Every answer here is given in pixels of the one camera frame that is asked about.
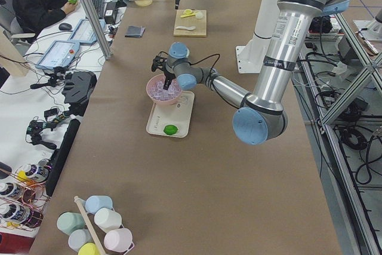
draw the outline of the pink bowl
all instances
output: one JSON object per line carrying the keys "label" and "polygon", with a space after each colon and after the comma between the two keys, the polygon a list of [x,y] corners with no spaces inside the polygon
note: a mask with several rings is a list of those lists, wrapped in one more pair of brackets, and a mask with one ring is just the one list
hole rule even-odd
{"label": "pink bowl", "polygon": [[159,74],[159,75],[156,75],[153,78],[151,78],[150,81],[146,85],[146,93],[147,93],[147,95],[149,95],[149,97],[152,99],[152,101],[158,105],[173,105],[173,104],[178,102],[178,98],[180,97],[181,92],[182,92],[176,79],[173,79],[173,81],[171,82],[171,85],[169,87],[169,90],[172,88],[174,89],[174,94],[168,95],[168,98],[169,98],[168,100],[161,100],[161,99],[158,99],[158,97],[156,98],[155,95],[153,95],[152,88],[156,87],[157,82],[163,82],[164,83],[165,78],[166,77],[164,74]]}

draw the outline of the black shirt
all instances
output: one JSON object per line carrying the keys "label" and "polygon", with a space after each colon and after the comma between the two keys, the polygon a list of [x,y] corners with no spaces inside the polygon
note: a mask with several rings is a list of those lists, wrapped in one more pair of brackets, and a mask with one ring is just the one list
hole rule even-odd
{"label": "black shirt", "polygon": [[17,21],[24,32],[36,33],[65,18],[61,7],[67,0],[13,0]]}

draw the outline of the black mouse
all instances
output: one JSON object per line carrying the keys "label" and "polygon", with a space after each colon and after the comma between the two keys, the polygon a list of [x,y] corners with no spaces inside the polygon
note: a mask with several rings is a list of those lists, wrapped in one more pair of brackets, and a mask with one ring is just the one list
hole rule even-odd
{"label": "black mouse", "polygon": [[72,30],[72,25],[70,25],[69,23],[61,23],[58,26],[58,29],[60,29],[61,31]]}

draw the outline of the ice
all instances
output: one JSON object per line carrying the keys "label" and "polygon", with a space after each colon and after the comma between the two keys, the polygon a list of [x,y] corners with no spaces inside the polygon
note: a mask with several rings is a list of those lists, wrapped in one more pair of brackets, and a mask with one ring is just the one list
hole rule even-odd
{"label": "ice", "polygon": [[163,90],[164,81],[158,81],[149,89],[150,96],[158,101],[169,101],[181,93],[181,88],[176,81],[172,81],[168,90]]}

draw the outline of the cutting board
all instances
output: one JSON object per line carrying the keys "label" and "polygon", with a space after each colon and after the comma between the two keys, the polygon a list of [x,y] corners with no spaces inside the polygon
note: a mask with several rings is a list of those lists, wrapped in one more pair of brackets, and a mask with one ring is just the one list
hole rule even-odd
{"label": "cutting board", "polygon": [[[202,19],[196,19],[195,16],[180,18],[184,9],[177,10],[174,25],[174,36],[178,37],[207,37],[207,10],[196,10],[203,13]],[[196,26],[193,31],[175,29],[177,26]]]}

